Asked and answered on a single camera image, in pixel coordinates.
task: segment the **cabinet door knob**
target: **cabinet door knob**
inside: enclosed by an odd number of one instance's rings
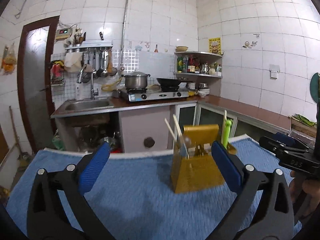
[[[151,148],[151,147],[153,147],[155,145],[155,140],[152,137],[147,137],[147,138],[144,139],[143,145],[146,148]]]

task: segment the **electrical outlet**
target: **electrical outlet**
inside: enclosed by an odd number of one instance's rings
[[[278,78],[278,71],[271,70],[270,71],[270,77],[271,78]]]

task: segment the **yellow poster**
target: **yellow poster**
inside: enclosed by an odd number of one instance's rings
[[[221,54],[221,38],[209,39],[209,52]]]

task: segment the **chopstick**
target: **chopstick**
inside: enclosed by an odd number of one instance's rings
[[[170,125],[169,125],[169,122],[168,122],[168,120],[166,118],[164,119],[164,122],[166,123],[166,125],[167,125],[167,127],[169,129],[169,132],[171,133],[171,135],[173,137],[173,140],[176,142],[177,140],[176,140],[176,137],[174,136],[174,132],[172,131],[172,129],[171,129]]]

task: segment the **door handle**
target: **door handle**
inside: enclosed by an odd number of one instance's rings
[[[45,88],[44,88],[44,89],[39,90],[39,92],[41,92],[41,91],[45,91],[45,90],[47,90],[49,87],[50,87],[49,85],[46,85],[46,86],[45,86]]]

